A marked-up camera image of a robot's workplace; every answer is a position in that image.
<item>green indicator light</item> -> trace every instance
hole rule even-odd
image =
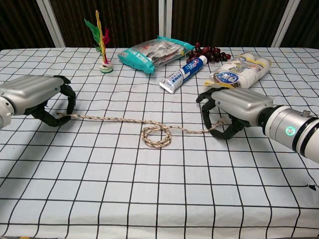
[[[296,129],[295,129],[294,127],[288,126],[288,127],[286,128],[286,134],[287,134],[288,136],[293,136],[295,133],[296,133]]]

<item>toothpaste tube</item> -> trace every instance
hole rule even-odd
[[[195,58],[187,65],[180,68],[178,71],[166,77],[159,82],[159,85],[165,90],[174,94],[175,90],[192,77],[197,71],[199,71],[207,63],[205,56],[199,56]]]

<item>robotic arm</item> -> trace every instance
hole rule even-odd
[[[0,129],[11,123],[11,116],[32,115],[49,126],[61,126],[71,117],[56,119],[45,111],[48,100],[59,92],[68,97],[67,114],[75,107],[76,95],[64,76],[22,76],[0,85]]]
[[[262,127],[264,135],[292,149],[302,156],[319,163],[319,119],[310,111],[299,112],[287,106],[273,106],[270,97],[244,88],[212,88],[200,94],[199,103],[207,128],[211,128],[209,110],[215,106],[228,113],[232,124],[225,130],[211,130],[220,139],[230,139],[244,127]]]

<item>green feather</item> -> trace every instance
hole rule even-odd
[[[84,19],[85,24],[90,28],[92,34],[93,34],[93,38],[96,41],[96,43],[100,44],[100,31],[99,28],[97,26],[94,26],[92,23],[90,23],[89,21],[87,21],[86,19]],[[100,46],[95,46],[97,51],[101,51],[101,47]]]

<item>snack bag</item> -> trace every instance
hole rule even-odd
[[[245,52],[212,72],[204,86],[247,89],[263,77],[271,65],[269,59]]]
[[[184,56],[193,48],[186,42],[158,36],[157,39],[124,50],[118,57],[123,64],[151,74],[155,68]]]

